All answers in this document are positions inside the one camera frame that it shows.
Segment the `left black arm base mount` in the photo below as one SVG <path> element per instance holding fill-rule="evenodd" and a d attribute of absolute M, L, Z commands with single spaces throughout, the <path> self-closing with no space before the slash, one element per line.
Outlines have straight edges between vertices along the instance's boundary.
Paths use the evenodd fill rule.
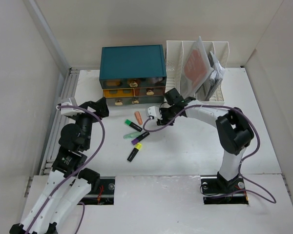
<path fill-rule="evenodd" d="M 113 205 L 115 192 L 115 177 L 101 177 L 96 190 L 92 189 L 81 199 L 85 205 Z"/>

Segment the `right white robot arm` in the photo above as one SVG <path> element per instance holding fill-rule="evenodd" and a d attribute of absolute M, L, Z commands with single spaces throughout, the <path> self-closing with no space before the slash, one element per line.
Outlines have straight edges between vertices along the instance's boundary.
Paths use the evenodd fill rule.
<path fill-rule="evenodd" d="M 148 114 L 157 119 L 158 126 L 173 125 L 176 117 L 188 117 L 216 128 L 224 155 L 217 172 L 217 194 L 230 193 L 239 180 L 239 163 L 254 138 L 249 121 L 238 108 L 204 105 L 193 97 L 183 98 L 173 88 L 164 94 L 169 107 L 150 107 Z"/>

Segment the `orange highlighter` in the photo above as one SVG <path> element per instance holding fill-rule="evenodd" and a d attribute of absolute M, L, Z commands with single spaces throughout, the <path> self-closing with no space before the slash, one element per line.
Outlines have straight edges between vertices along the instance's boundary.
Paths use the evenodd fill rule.
<path fill-rule="evenodd" d="M 138 124 L 139 125 L 142 125 L 143 124 L 143 119 L 142 119 L 142 116 L 141 116 L 140 112 L 139 111 L 136 111 L 134 113 L 134 115 L 135 115 L 135 117 L 137 119 Z"/>

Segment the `red booklet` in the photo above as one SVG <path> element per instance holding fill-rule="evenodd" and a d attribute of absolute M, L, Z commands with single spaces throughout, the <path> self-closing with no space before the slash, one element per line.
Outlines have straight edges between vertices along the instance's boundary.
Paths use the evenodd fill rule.
<path fill-rule="evenodd" d="M 184 98 L 193 96 L 212 73 L 203 41 L 198 40 L 183 51 L 182 69 L 180 77 L 180 93 Z"/>

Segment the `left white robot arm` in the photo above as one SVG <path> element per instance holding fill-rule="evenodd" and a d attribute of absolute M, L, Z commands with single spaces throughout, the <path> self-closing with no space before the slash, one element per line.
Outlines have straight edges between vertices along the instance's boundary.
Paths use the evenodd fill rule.
<path fill-rule="evenodd" d="M 81 105 L 77 105 L 74 98 L 68 98 L 57 109 L 74 123 L 62 128 L 60 148 L 44 190 L 27 217 L 11 227 L 11 234 L 58 233 L 82 198 L 99 189 L 100 174 L 86 168 L 92 158 L 83 152 L 90 148 L 92 125 L 102 124 L 102 119 L 109 116 L 106 98 Z"/>

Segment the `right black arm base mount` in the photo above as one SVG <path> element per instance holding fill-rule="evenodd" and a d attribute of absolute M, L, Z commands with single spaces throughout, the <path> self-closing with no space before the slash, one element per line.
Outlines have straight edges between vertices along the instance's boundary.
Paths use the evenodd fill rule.
<path fill-rule="evenodd" d="M 249 204 L 245 183 L 240 177 L 230 185 L 216 175 L 201 176 L 200 181 L 200 192 L 205 205 Z"/>

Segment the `grey setup guide manual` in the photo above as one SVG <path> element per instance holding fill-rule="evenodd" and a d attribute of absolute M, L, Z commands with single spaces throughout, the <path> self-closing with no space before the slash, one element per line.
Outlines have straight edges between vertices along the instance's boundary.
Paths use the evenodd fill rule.
<path fill-rule="evenodd" d="M 209 52 L 208 59 L 212 72 L 196 92 L 196 97 L 200 101 L 209 101 L 216 90 L 221 86 L 225 73 L 225 68 L 220 64 L 213 52 Z"/>

